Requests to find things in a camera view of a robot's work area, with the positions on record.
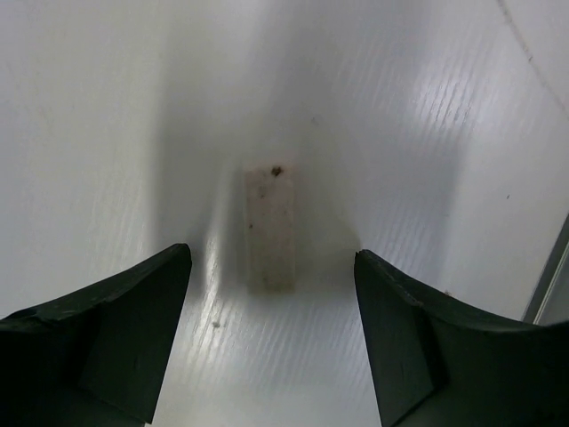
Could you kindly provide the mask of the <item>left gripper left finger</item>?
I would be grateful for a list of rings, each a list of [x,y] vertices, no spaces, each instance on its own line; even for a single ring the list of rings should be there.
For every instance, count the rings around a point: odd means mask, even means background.
[[[175,244],[3,318],[2,425],[151,424],[191,268],[189,247]]]

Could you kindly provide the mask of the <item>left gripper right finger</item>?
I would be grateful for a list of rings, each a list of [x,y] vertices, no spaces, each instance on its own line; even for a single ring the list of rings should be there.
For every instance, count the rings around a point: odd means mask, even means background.
[[[354,280],[382,425],[567,425],[566,323],[480,310],[368,250]]]

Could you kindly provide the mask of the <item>grey white eraser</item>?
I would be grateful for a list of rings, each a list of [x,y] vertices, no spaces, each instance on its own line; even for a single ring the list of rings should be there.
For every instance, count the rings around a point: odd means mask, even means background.
[[[250,289],[288,293],[295,283],[293,170],[284,164],[244,172]]]

